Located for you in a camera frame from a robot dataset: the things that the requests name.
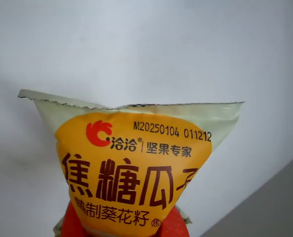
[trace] yellow label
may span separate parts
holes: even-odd
[[[71,201],[84,226],[149,237],[212,152],[212,134],[163,115],[91,113],[56,131]]]

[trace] red logo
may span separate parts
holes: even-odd
[[[87,124],[86,135],[88,140],[91,142],[91,144],[98,147],[108,146],[111,143],[110,138],[107,138],[107,140],[101,140],[98,137],[98,132],[103,131],[110,136],[112,134],[112,130],[110,129],[111,127],[111,123],[102,122],[101,120],[95,122],[94,124]]]

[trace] plastic packaging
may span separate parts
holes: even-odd
[[[242,103],[101,105],[21,90],[55,134],[70,198],[93,236],[150,237]]]

